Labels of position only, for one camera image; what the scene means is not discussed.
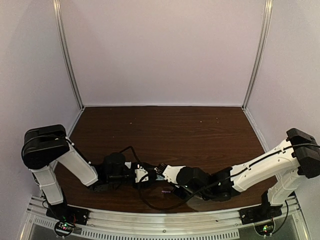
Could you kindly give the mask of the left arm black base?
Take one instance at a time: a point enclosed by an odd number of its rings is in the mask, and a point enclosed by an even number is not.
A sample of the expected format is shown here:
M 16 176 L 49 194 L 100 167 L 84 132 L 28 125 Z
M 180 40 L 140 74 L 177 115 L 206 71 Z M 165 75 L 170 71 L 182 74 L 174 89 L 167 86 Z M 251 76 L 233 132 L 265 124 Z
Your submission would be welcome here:
M 60 203 L 57 205 L 49 204 L 45 215 L 62 222 L 85 226 L 88 221 L 89 213 L 90 211 L 88 209 Z

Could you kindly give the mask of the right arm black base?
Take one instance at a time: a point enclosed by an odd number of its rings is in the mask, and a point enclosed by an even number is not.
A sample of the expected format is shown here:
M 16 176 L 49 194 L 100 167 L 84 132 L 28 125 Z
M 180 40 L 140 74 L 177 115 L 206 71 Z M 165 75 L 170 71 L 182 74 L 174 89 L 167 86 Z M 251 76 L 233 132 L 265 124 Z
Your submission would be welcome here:
M 252 207 L 241 208 L 239 216 L 243 225 L 261 222 L 282 215 L 282 204 L 271 206 L 268 200 L 268 192 L 261 195 L 261 204 Z

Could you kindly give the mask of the white remote control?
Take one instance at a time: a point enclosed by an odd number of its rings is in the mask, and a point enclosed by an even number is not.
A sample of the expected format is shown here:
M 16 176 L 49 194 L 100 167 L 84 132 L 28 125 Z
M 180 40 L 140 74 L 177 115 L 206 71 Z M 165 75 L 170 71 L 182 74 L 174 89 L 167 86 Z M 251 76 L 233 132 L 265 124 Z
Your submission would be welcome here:
M 156 181 L 165 181 L 165 178 L 161 174 L 156 174 Z

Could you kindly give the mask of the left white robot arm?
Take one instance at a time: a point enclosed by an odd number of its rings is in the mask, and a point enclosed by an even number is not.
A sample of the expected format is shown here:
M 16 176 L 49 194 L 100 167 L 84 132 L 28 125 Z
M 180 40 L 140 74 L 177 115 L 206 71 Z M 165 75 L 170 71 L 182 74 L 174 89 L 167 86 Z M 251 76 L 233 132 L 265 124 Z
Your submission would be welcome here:
M 136 160 L 126 161 L 123 153 L 113 152 L 100 164 L 90 163 L 68 138 L 63 125 L 49 125 L 28 130 L 21 149 L 24 165 L 32 172 L 47 202 L 56 206 L 65 202 L 65 195 L 51 168 L 58 162 L 93 192 L 102 192 L 109 185 L 140 183 L 148 187 L 157 179 L 156 167 Z

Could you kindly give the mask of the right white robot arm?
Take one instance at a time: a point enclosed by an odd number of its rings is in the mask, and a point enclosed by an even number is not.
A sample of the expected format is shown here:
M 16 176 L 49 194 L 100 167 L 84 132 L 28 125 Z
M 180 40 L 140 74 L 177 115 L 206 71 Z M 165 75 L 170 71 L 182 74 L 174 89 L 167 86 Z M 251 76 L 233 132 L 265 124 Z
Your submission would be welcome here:
M 224 202 L 280 174 L 278 182 L 266 191 L 266 203 L 281 206 L 303 182 L 320 175 L 320 146 L 315 138 L 297 128 L 286 134 L 275 148 L 245 163 L 213 174 L 198 167 L 168 166 L 166 180 L 192 197 Z

